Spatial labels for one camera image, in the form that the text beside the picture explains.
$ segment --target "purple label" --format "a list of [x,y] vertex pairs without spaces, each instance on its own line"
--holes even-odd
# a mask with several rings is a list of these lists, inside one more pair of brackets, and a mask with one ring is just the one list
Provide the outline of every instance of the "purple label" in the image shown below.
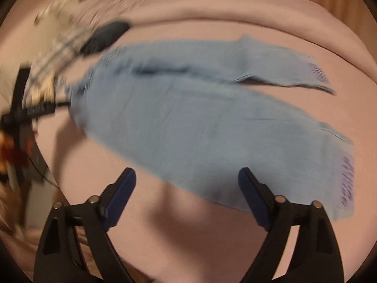
[[320,67],[316,64],[309,63],[310,69],[313,71],[315,77],[324,83],[329,83],[328,78],[326,77],[325,73],[322,71]]
[[353,209],[354,158],[347,153],[343,154],[340,171],[340,206],[343,209]]

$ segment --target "silver bolt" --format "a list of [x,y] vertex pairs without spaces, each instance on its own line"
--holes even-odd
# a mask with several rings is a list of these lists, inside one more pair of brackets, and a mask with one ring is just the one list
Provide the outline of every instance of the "silver bolt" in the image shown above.
[[275,201],[278,203],[284,203],[286,199],[284,196],[278,195],[278,196],[275,196]]
[[99,201],[99,196],[91,196],[88,201],[91,203],[91,204],[94,204],[94,203],[97,203]]
[[313,201],[313,205],[316,209],[320,209],[322,207],[322,203],[317,200]]
[[54,209],[59,209],[59,208],[61,208],[62,206],[63,206],[63,203],[60,202],[60,201],[55,202],[55,203],[52,205],[52,207],[53,207]]

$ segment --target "blue gripper pad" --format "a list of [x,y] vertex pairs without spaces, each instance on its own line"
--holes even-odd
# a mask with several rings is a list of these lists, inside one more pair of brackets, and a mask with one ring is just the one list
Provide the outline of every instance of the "blue gripper pad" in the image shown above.
[[271,209],[260,192],[264,184],[260,184],[248,168],[242,168],[238,173],[238,185],[246,198],[258,226],[264,227],[267,230],[272,222],[270,220]]
[[104,218],[103,227],[107,231],[116,226],[122,212],[136,186],[136,173],[131,168],[126,168],[118,180],[108,185],[101,195],[100,212]]

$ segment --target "black cable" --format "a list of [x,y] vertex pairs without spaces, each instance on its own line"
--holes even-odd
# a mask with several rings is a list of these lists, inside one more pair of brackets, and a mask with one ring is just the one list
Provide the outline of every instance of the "black cable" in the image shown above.
[[49,184],[51,184],[52,186],[60,189],[59,186],[57,186],[54,182],[50,181],[49,179],[47,179],[37,168],[37,166],[33,163],[33,161],[31,160],[30,156],[28,156],[29,158],[29,161],[31,162],[31,164],[33,165],[34,169],[37,171],[37,173]]

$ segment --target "red object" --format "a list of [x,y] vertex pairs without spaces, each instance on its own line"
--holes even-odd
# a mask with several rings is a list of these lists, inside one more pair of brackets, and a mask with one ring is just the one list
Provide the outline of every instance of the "red object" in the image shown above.
[[27,167],[29,164],[27,153],[22,151],[20,148],[7,149],[3,147],[1,148],[1,153],[3,158],[12,164],[21,165],[24,167]]

